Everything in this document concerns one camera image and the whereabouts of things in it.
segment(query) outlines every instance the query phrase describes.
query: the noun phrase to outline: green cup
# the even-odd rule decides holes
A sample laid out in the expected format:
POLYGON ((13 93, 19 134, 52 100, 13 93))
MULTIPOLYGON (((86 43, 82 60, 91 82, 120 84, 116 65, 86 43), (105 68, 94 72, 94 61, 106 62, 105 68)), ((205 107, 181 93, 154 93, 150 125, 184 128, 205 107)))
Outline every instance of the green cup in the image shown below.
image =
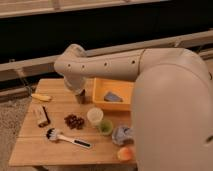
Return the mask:
POLYGON ((98 130, 101 135, 110 135, 113 131, 113 123, 108 119, 103 119, 98 125, 98 130))

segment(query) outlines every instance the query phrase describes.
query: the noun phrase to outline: banana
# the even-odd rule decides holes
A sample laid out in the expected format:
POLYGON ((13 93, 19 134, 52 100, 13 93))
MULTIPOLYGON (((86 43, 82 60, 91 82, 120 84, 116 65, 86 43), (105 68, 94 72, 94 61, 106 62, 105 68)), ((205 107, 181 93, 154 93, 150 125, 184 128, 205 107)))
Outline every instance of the banana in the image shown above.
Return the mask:
POLYGON ((52 100, 51 96, 38 94, 38 93, 33 93, 33 94, 31 94, 31 96, 35 99, 38 99, 38 100, 41 100, 41 101, 44 101, 44 102, 49 102, 50 100, 52 100))

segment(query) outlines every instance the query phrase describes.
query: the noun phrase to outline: dark background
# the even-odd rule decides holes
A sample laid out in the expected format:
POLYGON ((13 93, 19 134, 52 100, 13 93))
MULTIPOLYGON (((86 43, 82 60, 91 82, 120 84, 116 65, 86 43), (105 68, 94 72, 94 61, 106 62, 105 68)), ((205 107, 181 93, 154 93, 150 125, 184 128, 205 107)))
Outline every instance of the dark background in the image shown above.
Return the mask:
POLYGON ((0 63, 207 31, 213 1, 170 1, 0 19, 0 63))

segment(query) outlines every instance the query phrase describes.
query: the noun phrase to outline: wooden tabletop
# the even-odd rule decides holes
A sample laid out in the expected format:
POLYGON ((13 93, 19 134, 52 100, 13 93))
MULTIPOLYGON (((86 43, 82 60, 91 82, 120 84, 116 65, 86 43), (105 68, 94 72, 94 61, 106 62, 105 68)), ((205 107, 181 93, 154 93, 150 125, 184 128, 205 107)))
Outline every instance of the wooden tabletop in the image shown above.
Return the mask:
MULTIPOLYGON (((98 130, 92 128, 86 119, 87 111, 94 107, 92 104, 93 80, 87 80, 87 103, 80 105, 72 92, 64 87, 63 79, 42 79, 37 86, 37 93, 44 93, 53 97, 51 102, 40 102, 32 99, 21 131, 16 140, 9 165, 37 166, 37 165, 80 165, 80 164, 118 164, 117 151, 120 147, 112 143, 110 136, 102 136, 98 130), (39 128, 33 107, 42 104, 47 108, 51 124, 39 128), (64 122, 69 114, 76 114, 85 119, 82 130, 70 129, 64 122), (91 149, 84 149, 71 143, 60 141, 50 142, 45 134, 49 128, 61 129, 66 136, 76 137, 91 142, 91 149)), ((129 112, 104 111, 104 116, 110 119, 114 126, 130 125, 129 112)))

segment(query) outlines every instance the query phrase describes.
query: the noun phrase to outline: small wooden box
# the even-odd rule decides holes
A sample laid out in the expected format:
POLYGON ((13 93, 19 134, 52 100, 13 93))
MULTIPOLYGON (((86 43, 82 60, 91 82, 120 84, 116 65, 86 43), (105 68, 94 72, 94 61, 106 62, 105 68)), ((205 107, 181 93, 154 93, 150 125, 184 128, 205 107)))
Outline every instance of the small wooden box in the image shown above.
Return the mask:
POLYGON ((93 103, 101 109, 130 111, 133 85, 133 82, 95 78, 92 97, 93 103), (104 101, 104 96, 108 92, 121 97, 123 102, 104 101))

